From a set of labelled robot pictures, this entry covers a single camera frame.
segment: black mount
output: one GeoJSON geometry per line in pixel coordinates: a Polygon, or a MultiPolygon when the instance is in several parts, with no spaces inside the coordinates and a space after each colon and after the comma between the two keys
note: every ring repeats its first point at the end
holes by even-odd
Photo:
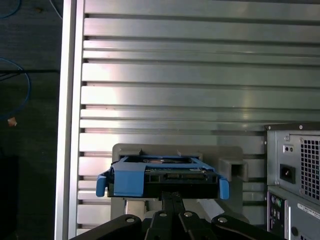
{"type": "Polygon", "coordinates": [[[89,230],[73,240],[284,240],[228,215],[211,222],[185,209],[178,192],[162,192],[162,210],[143,221],[126,214],[89,230]]]}

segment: dark floor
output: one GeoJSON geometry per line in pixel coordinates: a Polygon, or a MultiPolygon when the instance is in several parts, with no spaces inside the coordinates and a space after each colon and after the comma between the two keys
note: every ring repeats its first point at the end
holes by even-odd
{"type": "MultiPolygon", "coordinates": [[[[61,11],[62,0],[54,1],[61,11]]],[[[0,16],[14,2],[1,0],[0,16]]],[[[23,0],[14,16],[0,19],[0,58],[15,61],[25,69],[59,70],[61,32],[62,21],[49,0],[23,0]]],[[[12,67],[0,61],[0,70],[6,69],[12,67]]],[[[16,230],[8,240],[54,238],[59,77],[57,73],[30,74],[31,97],[25,108],[14,115],[15,127],[9,127],[1,116],[24,100],[27,81],[24,76],[0,81],[0,149],[6,156],[16,156],[1,158],[7,161],[1,164],[1,183],[18,190],[16,230]]]]}

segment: metal slotted panel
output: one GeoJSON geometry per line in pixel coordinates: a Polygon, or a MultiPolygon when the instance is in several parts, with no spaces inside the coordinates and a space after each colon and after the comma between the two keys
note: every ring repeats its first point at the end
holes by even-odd
{"type": "Polygon", "coordinates": [[[78,0],[76,19],[69,238],[110,219],[95,179],[118,143],[240,146],[265,224],[263,126],[320,117],[320,5],[78,0]]]}

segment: metal frame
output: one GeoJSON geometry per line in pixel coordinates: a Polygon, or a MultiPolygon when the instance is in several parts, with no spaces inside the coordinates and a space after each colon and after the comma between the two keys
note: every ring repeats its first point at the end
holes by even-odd
{"type": "Polygon", "coordinates": [[[78,160],[79,160],[79,133],[81,110],[81,75],[83,63],[83,29],[84,29],[85,0],[77,0],[75,45],[74,45],[74,74],[72,95],[72,130],[70,153],[70,196],[69,196],[69,228],[68,237],[73,238],[77,234],[78,211],[78,160]]]}
{"type": "Polygon", "coordinates": [[[71,109],[77,0],[63,4],[54,239],[68,239],[71,109]]]}

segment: cable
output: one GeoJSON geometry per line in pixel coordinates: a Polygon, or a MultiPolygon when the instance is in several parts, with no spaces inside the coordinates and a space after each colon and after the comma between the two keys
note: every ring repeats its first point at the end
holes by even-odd
{"type": "MultiPolygon", "coordinates": [[[[13,61],[10,61],[8,59],[5,59],[3,57],[0,57],[0,61],[4,61],[8,64],[12,64],[12,65],[15,65],[19,70],[21,71],[24,71],[24,69],[19,66],[18,64],[14,63],[13,61]]],[[[25,96],[25,99],[24,101],[20,104],[20,106],[18,106],[17,108],[13,109],[12,111],[8,112],[7,114],[4,114],[4,115],[0,115],[0,120],[7,120],[9,119],[10,117],[12,117],[14,114],[20,112],[24,107],[25,105],[27,104],[29,98],[30,98],[30,92],[31,92],[31,80],[30,80],[30,77],[27,73],[24,73],[25,77],[26,77],[26,80],[27,80],[27,84],[28,84],[28,92],[26,93],[26,96],[25,96]]]]}
{"type": "Polygon", "coordinates": [[[52,0],[49,0],[49,1],[50,1],[51,5],[52,5],[53,9],[55,10],[56,14],[58,14],[59,18],[61,18],[61,20],[62,20],[62,16],[61,16],[61,14],[59,13],[57,7],[54,5],[54,3],[52,2],[52,0]]]}
{"type": "Polygon", "coordinates": [[[18,1],[18,4],[17,4],[17,6],[15,7],[15,9],[14,9],[12,12],[8,13],[7,15],[0,16],[0,19],[9,18],[9,17],[11,17],[12,15],[15,15],[16,12],[19,11],[19,9],[20,9],[20,7],[21,7],[21,1],[22,1],[22,0],[17,0],[17,1],[18,1]]]}

